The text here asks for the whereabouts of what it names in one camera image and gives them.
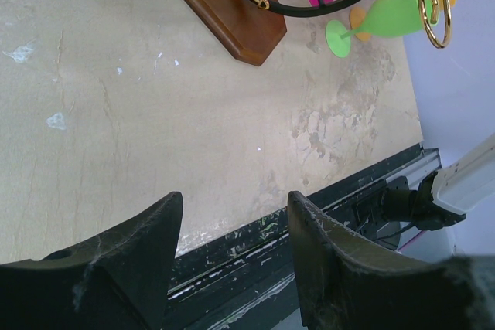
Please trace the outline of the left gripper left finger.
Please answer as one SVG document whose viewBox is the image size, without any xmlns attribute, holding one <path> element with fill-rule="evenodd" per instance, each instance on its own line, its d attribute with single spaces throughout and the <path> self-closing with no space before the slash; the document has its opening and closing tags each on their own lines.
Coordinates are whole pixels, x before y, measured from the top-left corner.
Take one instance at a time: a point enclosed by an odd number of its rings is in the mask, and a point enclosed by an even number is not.
<svg viewBox="0 0 495 330">
<path fill-rule="evenodd" d="M 171 192 L 42 260 L 1 266 L 3 329 L 161 329 L 183 218 Z"/>
</svg>

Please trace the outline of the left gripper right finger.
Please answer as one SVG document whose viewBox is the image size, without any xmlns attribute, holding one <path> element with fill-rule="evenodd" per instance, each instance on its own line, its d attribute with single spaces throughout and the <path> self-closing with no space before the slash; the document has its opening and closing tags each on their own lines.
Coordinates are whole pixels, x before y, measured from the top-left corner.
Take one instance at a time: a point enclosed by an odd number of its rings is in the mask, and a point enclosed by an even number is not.
<svg viewBox="0 0 495 330">
<path fill-rule="evenodd" d="M 288 194 L 288 231 L 308 329 L 492 329 L 494 258 L 430 264 L 390 251 Z"/>
</svg>

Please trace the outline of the green wine glass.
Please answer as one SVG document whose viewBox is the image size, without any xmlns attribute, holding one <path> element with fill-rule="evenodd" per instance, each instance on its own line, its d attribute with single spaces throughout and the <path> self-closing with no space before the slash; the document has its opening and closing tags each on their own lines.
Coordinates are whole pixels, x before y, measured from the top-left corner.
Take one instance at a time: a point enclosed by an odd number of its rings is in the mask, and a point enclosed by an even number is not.
<svg viewBox="0 0 495 330">
<path fill-rule="evenodd" d="M 326 42 L 335 56 L 344 58 L 350 53 L 352 36 L 404 36 L 420 30 L 425 21 L 436 25 L 439 12 L 439 0 L 376 0 L 368 10 L 351 9 L 350 28 L 338 20 L 329 21 Z"/>
</svg>

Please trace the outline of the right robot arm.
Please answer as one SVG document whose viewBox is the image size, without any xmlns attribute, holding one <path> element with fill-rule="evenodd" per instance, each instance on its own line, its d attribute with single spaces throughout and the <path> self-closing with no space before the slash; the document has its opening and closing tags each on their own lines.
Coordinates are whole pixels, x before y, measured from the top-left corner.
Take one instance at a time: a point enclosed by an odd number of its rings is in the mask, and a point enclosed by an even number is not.
<svg viewBox="0 0 495 330">
<path fill-rule="evenodd" d="M 425 177 L 416 190 L 382 194 L 383 217 L 418 230 L 440 230 L 462 222 L 480 202 L 494 195 L 494 136 L 448 168 Z"/>
</svg>

